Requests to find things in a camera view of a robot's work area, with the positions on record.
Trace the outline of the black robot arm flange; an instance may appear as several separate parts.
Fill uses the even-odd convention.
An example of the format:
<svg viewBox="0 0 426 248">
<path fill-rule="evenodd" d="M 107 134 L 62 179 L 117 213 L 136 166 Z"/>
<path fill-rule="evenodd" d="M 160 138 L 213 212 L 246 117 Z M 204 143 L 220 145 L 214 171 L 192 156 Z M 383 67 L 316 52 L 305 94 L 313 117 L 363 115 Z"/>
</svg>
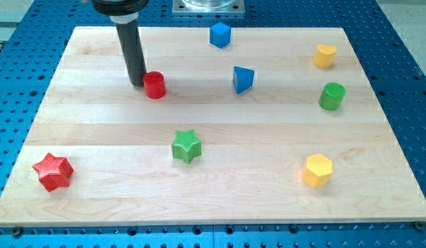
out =
<svg viewBox="0 0 426 248">
<path fill-rule="evenodd" d="M 146 7 L 148 0 L 91 0 L 94 9 L 108 16 L 134 14 Z"/>
</svg>

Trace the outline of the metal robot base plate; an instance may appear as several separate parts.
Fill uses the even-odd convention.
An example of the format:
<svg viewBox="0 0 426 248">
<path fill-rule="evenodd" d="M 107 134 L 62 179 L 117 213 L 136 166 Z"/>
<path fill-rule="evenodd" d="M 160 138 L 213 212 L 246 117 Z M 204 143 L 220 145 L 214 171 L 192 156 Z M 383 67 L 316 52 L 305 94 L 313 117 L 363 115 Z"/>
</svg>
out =
<svg viewBox="0 0 426 248">
<path fill-rule="evenodd" d="M 244 14 L 244 0 L 173 0 L 173 15 Z"/>
</svg>

